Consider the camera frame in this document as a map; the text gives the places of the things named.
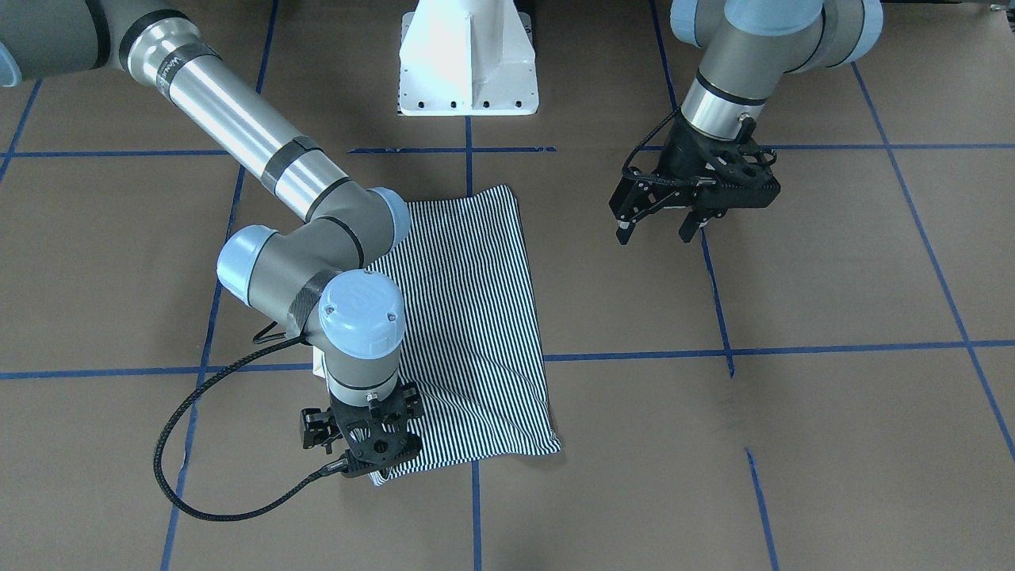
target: white metal pedestal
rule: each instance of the white metal pedestal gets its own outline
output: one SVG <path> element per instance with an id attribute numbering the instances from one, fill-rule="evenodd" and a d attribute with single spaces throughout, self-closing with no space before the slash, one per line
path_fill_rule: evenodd
<path id="1" fill-rule="evenodd" d="M 539 108 L 532 20 L 512 0 L 420 0 L 402 18 L 399 112 L 531 115 Z"/>

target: light blue joint cap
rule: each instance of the light blue joint cap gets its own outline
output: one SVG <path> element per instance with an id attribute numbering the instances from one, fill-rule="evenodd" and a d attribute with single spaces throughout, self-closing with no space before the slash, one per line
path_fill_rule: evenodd
<path id="1" fill-rule="evenodd" d="M 814 23 L 824 0 L 728 0 L 724 12 L 734 26 L 754 35 L 789 35 Z"/>
<path id="2" fill-rule="evenodd" d="M 695 48 L 701 46 L 697 43 L 694 34 L 694 18 L 697 17 L 698 0 L 673 0 L 670 7 L 670 27 L 674 35 L 684 44 L 690 44 Z"/>
<path id="3" fill-rule="evenodd" d="M 388 209 L 391 210 L 391 219 L 395 222 L 395 237 L 391 242 L 391 248 L 394 249 L 395 245 L 401 243 L 409 235 L 409 230 L 412 229 L 412 216 L 409 215 L 409 206 L 397 192 L 390 188 L 379 186 L 371 188 L 370 191 L 380 194 L 381 198 L 384 198 L 384 201 L 388 203 Z"/>
<path id="4" fill-rule="evenodd" d="M 324 335 L 338 351 L 356 359 L 381 359 L 405 338 L 405 301 L 387 275 L 343 271 L 325 285 L 318 305 Z"/>
<path id="5" fill-rule="evenodd" d="M 881 27 L 884 25 L 884 11 L 881 10 L 880 0 L 864 0 L 864 27 L 860 31 L 860 40 L 857 47 L 842 63 L 832 67 L 839 67 L 850 62 L 855 62 L 871 51 L 878 37 L 881 35 Z"/>
<path id="6" fill-rule="evenodd" d="M 20 82 L 21 68 L 3 42 L 0 42 L 0 87 L 13 87 Z"/>
<path id="7" fill-rule="evenodd" d="M 222 287 L 250 307 L 251 274 L 261 248 L 278 233 L 263 225 L 249 225 L 232 234 L 218 253 L 216 273 Z"/>

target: robotic arm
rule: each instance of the robotic arm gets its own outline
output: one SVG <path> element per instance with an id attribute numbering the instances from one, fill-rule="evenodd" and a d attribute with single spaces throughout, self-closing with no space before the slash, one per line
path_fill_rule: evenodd
<path id="1" fill-rule="evenodd" d="M 652 173 L 630 166 L 660 125 L 628 156 L 610 198 L 626 243 L 634 224 L 662 208 L 689 208 L 679 234 L 730 208 L 763 208 L 781 186 L 775 153 L 751 138 L 783 73 L 838 67 L 859 59 L 881 32 L 877 0 L 674 0 L 677 38 L 704 56 Z"/>
<path id="2" fill-rule="evenodd" d="M 344 438 L 328 474 L 355 477 L 415 457 L 422 415 L 399 378 L 406 331 L 397 285 L 363 268 L 409 232 L 405 202 L 363 189 L 222 62 L 162 0 L 0 0 L 0 84 L 114 67 L 155 87 L 306 223 L 288 235 L 235 232 L 217 273 L 225 289 L 323 357 L 331 408 L 304 410 L 303 447 Z"/>

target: blue tape grid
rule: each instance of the blue tape grid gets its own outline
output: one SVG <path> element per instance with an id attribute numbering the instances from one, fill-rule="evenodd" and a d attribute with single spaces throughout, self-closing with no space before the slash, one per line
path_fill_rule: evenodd
<path id="1" fill-rule="evenodd" d="M 666 56 L 666 44 L 663 42 L 663 28 L 659 24 L 659 10 L 656 9 L 656 0 L 649 0 L 649 7 L 652 9 L 652 24 L 656 30 L 656 45 L 659 48 L 659 59 L 663 64 L 663 77 L 666 78 L 666 90 L 670 95 L 670 106 L 677 109 L 677 92 L 673 88 L 673 76 L 670 74 L 670 60 Z M 723 340 L 723 350 L 726 357 L 726 365 L 730 370 L 732 378 L 737 372 L 733 363 L 733 354 L 730 352 L 730 338 L 726 332 L 726 317 L 723 315 L 723 301 L 719 296 L 719 283 L 716 281 L 716 269 L 712 263 L 712 255 L 708 253 L 708 238 L 705 236 L 705 229 L 698 230 L 701 234 L 701 255 L 704 257 L 704 266 L 708 270 L 708 279 L 712 281 L 713 302 L 716 306 L 716 320 L 719 323 L 719 335 Z"/>
<path id="2" fill-rule="evenodd" d="M 1015 340 L 985 340 L 970 342 L 973 348 L 1015 348 Z M 912 352 L 940 351 L 950 349 L 966 349 L 965 342 L 933 342 L 922 344 L 878 344 L 858 346 L 804 346 L 781 348 L 731 349 L 734 357 L 761 355 L 822 355 L 836 353 L 879 353 L 879 352 Z M 632 353 L 578 353 L 550 354 L 543 356 L 544 363 L 560 363 L 571 361 L 632 361 L 640 359 L 698 359 L 726 357 L 725 349 L 687 350 L 687 351 L 647 351 Z M 224 365 L 209 365 L 206 373 L 217 373 Z M 310 371 L 310 363 L 278 363 L 267 365 L 248 365 L 242 372 L 277 372 L 277 371 Z M 0 381 L 18 381 L 30 379 L 84 379 L 95 377 L 143 377 L 152 375 L 190 375 L 200 372 L 200 367 L 148 367 L 135 369 L 81 369 L 65 371 L 9 371 L 0 372 Z"/>
<path id="3" fill-rule="evenodd" d="M 924 228 L 924 222 L 920 219 L 920 212 L 917 210 L 917 203 L 912 199 L 912 194 L 909 192 L 909 186 L 905 183 L 905 176 L 902 175 L 902 169 L 898 165 L 898 160 L 895 159 L 895 151 L 890 146 L 888 142 L 888 135 L 885 133 L 884 126 L 881 124 L 881 118 L 878 116 L 878 111 L 874 106 L 874 99 L 871 98 L 871 93 L 867 89 L 867 84 L 864 82 L 864 76 L 860 73 L 860 67 L 854 62 L 850 64 L 853 66 L 853 73 L 857 76 L 857 82 L 860 83 L 860 89 L 864 93 L 864 99 L 867 101 L 867 106 L 871 111 L 871 117 L 874 118 L 874 124 L 878 128 L 878 133 L 881 134 L 881 141 L 884 142 L 885 150 L 888 152 L 888 158 L 891 160 L 892 168 L 895 170 L 895 177 L 898 179 L 898 185 L 902 189 L 902 194 L 905 196 L 905 202 L 909 206 L 909 212 L 912 214 L 912 221 L 917 224 L 917 229 L 920 231 L 920 238 L 924 241 L 924 247 L 927 249 L 927 256 L 931 260 L 931 264 L 934 266 L 934 272 L 938 276 L 938 282 L 941 283 L 941 291 L 945 295 L 945 299 L 948 300 L 948 307 L 951 309 L 952 317 L 955 319 L 955 326 L 958 328 L 959 335 L 962 337 L 962 343 L 964 344 L 966 352 L 969 354 L 969 360 L 972 362 L 972 368 L 976 371 L 976 377 L 979 379 L 979 384 L 984 389 L 984 395 L 987 396 L 987 402 L 991 406 L 991 411 L 994 413 L 994 419 L 998 423 L 998 428 L 1001 429 L 1001 435 L 1005 439 L 1005 444 L 1008 445 L 1008 453 L 1011 455 L 1012 460 L 1015 461 L 1015 443 L 1012 442 L 1012 435 L 1008 431 L 1008 425 L 1005 423 L 1004 417 L 1001 415 L 1001 409 L 998 407 L 998 402 L 994 398 L 994 390 L 991 388 L 991 383 L 987 380 L 987 375 L 984 374 L 984 369 L 979 365 L 979 358 L 976 357 L 976 351 L 969 340 L 969 334 L 965 330 L 965 324 L 962 323 L 962 316 L 959 315 L 958 307 L 955 305 L 955 299 L 952 297 L 951 289 L 948 288 L 948 280 L 945 279 L 944 271 L 941 269 L 941 265 L 938 263 L 938 256 L 934 253 L 934 246 L 931 244 L 931 238 L 927 235 L 927 230 Z"/>
<path id="4" fill-rule="evenodd" d="M 0 162 L 0 182 L 3 182 L 3 177 L 7 173 L 7 167 L 10 166 L 10 161 L 14 158 L 14 151 L 17 149 L 17 141 L 21 140 L 21 133 L 24 132 L 24 125 L 28 122 L 28 115 L 31 113 L 31 106 L 36 104 L 36 97 L 39 95 L 39 89 L 42 87 L 42 79 L 36 81 L 36 84 L 31 87 L 31 93 L 28 95 L 28 100 L 24 103 L 24 111 L 21 112 L 21 118 L 17 121 L 17 129 L 14 130 L 14 136 L 10 139 L 10 145 L 7 147 L 7 151 L 4 152 L 3 162 Z"/>
<path id="5" fill-rule="evenodd" d="M 261 68 L 258 71 L 257 85 L 255 86 L 255 91 L 258 93 L 264 88 L 264 78 L 265 74 L 268 72 L 268 58 L 271 56 L 271 44 L 275 34 L 275 22 L 278 19 L 278 3 L 279 0 L 273 0 L 271 4 L 271 15 L 268 18 L 268 32 L 264 40 L 264 50 L 261 55 Z M 229 237 L 232 233 L 232 226 L 236 220 L 236 209 L 240 205 L 240 197 L 243 194 L 244 189 L 244 176 L 247 173 L 247 169 L 243 166 L 236 171 L 236 182 L 232 191 L 232 204 L 229 207 L 229 219 L 225 226 L 225 236 L 222 241 Z M 222 284 L 217 280 L 215 281 L 215 293 L 212 295 L 211 300 L 211 310 L 208 314 L 208 330 L 205 335 L 204 348 L 201 352 L 201 365 L 200 370 L 197 374 L 197 381 L 195 382 L 195 388 L 204 383 L 205 377 L 208 373 L 208 363 L 211 359 L 211 344 L 215 337 L 215 320 L 218 317 L 218 304 L 222 298 Z M 186 492 L 187 486 L 187 473 L 190 469 L 190 458 L 191 450 L 194 446 L 194 436 L 197 432 L 197 419 L 198 419 L 198 407 L 200 401 L 194 404 L 191 408 L 190 420 L 187 424 L 187 438 L 184 443 L 184 462 L 180 469 L 180 474 L 177 476 L 177 488 L 176 493 L 181 499 L 184 498 L 184 493 Z M 165 544 L 162 547 L 162 560 L 159 566 L 160 571 L 168 571 L 170 562 L 173 557 L 173 546 L 176 543 L 177 536 L 177 523 L 180 519 L 180 509 L 173 506 L 173 510 L 170 512 L 170 523 L 165 530 Z"/>

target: black tape band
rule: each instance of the black tape band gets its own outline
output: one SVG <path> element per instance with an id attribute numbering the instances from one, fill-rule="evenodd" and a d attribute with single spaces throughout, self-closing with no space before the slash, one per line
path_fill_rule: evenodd
<path id="1" fill-rule="evenodd" d="M 767 97 L 763 99 L 749 99 L 747 97 L 741 97 L 740 95 L 734 95 L 733 93 L 724 91 L 723 89 L 720 89 L 719 87 L 713 85 L 707 79 L 705 79 L 704 75 L 701 75 L 700 69 L 694 75 L 694 78 L 697 79 L 698 83 L 701 83 L 701 86 L 707 89 L 708 92 L 716 95 L 717 97 L 726 99 L 730 102 L 735 102 L 737 104 L 743 104 L 748 106 L 755 106 L 764 104 L 764 101 L 768 100 Z"/>
<path id="2" fill-rule="evenodd" d="M 307 283 L 303 283 L 303 287 L 299 289 L 299 293 L 296 294 L 296 297 L 292 299 L 292 303 L 289 304 L 285 324 L 285 335 L 287 338 L 292 339 L 303 333 L 303 328 L 307 327 L 307 322 L 311 317 L 311 312 L 314 311 L 314 306 L 321 300 L 321 294 L 324 293 L 325 285 L 339 273 L 342 272 L 337 269 L 321 270 L 308 279 Z"/>
<path id="3" fill-rule="evenodd" d="M 103 9 L 99 0 L 84 0 L 84 5 L 88 7 L 88 13 L 91 14 L 91 23 L 95 26 L 95 39 L 98 41 L 95 63 L 91 69 L 98 69 L 110 61 L 113 42 L 110 39 L 110 22 L 106 21 L 106 10 Z"/>
<path id="4" fill-rule="evenodd" d="M 149 25 L 166 18 L 184 18 L 190 21 L 190 18 L 180 10 L 155 10 L 141 16 L 127 28 L 127 33 L 124 33 L 124 39 L 120 41 L 120 66 L 124 68 L 124 71 L 128 71 L 127 57 L 130 56 L 130 49 L 134 46 L 134 42 L 137 42 L 137 39 Z"/>
<path id="5" fill-rule="evenodd" d="M 824 33 L 825 31 L 828 30 L 828 28 L 826 27 L 827 25 L 828 25 L 828 19 L 824 13 L 824 6 L 821 6 L 821 35 L 818 37 L 818 43 L 814 45 L 814 50 L 811 52 L 811 55 L 807 56 L 807 59 L 804 60 L 803 63 L 801 63 L 800 65 L 791 70 L 788 70 L 786 73 L 793 73 L 794 71 L 797 71 L 801 67 L 804 67 L 805 65 L 810 63 L 812 59 L 814 59 L 814 56 L 817 55 L 818 50 L 821 49 L 821 43 L 824 42 Z"/>
<path id="6" fill-rule="evenodd" d="M 338 377 L 336 377 L 334 375 L 331 375 L 331 371 L 328 371 L 328 373 L 329 373 L 329 376 L 331 376 L 331 380 L 335 381 L 336 383 L 342 385 L 343 387 L 345 387 L 347 389 L 351 389 L 351 390 L 370 390 L 370 389 L 375 389 L 375 388 L 378 388 L 378 387 L 381 387 L 381 386 L 384 386 L 384 385 L 388 384 L 391 381 L 391 378 L 398 374 L 398 371 L 395 371 L 387 379 L 381 381 L 380 383 L 378 383 L 376 385 L 370 385 L 368 387 L 354 387 L 354 386 L 351 386 L 351 385 L 347 385 L 347 384 L 343 383 L 342 381 L 338 380 Z"/>
<path id="7" fill-rule="evenodd" d="M 363 267 L 363 260 L 364 260 L 364 258 L 363 258 L 363 244 L 359 242 L 359 237 L 356 235 L 355 231 L 352 231 L 352 228 L 349 227 L 349 224 L 343 222 L 342 220 L 336 218 L 335 216 L 321 216 L 320 218 L 316 218 L 316 219 L 333 221 L 336 224 L 338 224 L 339 227 L 341 227 L 342 229 L 344 229 L 345 232 L 348 233 L 349 237 L 352 239 L 352 243 L 355 244 L 355 246 L 356 246 L 356 254 L 359 255 L 359 266 L 358 267 L 360 267 L 360 268 Z"/>
<path id="8" fill-rule="evenodd" d="M 275 185 L 278 184 L 278 179 L 282 177 L 282 172 L 300 156 L 312 150 L 321 150 L 321 147 L 307 135 L 299 135 L 283 144 L 282 148 L 275 151 L 275 154 L 272 154 L 268 163 L 265 164 L 264 172 L 261 174 L 261 184 L 272 194 L 275 194 Z"/>
<path id="9" fill-rule="evenodd" d="M 324 202 L 324 199 L 327 198 L 329 194 L 331 194 L 331 191 L 335 190 L 336 188 L 342 186 L 347 182 L 352 182 L 352 176 L 345 176 L 342 179 L 338 179 L 337 181 L 328 185 L 328 188 L 321 191 L 321 194 L 319 194 L 318 197 L 314 199 L 314 202 L 311 203 L 311 207 L 307 209 L 307 216 L 303 218 L 303 221 L 304 222 L 311 221 L 311 218 L 314 217 L 314 211 L 317 210 L 317 207 L 320 206 L 322 202 Z"/>
<path id="10" fill-rule="evenodd" d="M 170 98 L 170 86 L 173 84 L 173 78 L 185 65 L 201 56 L 215 56 L 222 59 L 207 44 L 197 43 L 180 46 L 172 54 L 165 56 L 162 63 L 158 64 L 158 72 L 155 73 L 155 88 L 158 89 L 158 92 L 162 93 L 163 97 Z"/>
<path id="11" fill-rule="evenodd" d="M 837 61 L 837 62 L 835 62 L 835 63 L 833 63 L 831 65 L 827 65 L 825 67 L 832 68 L 832 67 L 835 67 L 836 65 L 842 65 L 843 63 L 845 63 L 845 60 L 850 59 L 850 56 L 853 55 L 854 50 L 856 50 L 857 46 L 860 45 L 860 39 L 864 37 L 864 24 L 865 23 L 867 23 L 867 6 L 865 6 L 864 3 L 861 2 L 860 3 L 860 33 L 857 34 L 857 42 L 853 45 L 853 48 L 850 49 L 850 53 L 845 54 L 844 58 L 840 59 L 839 61 Z"/>

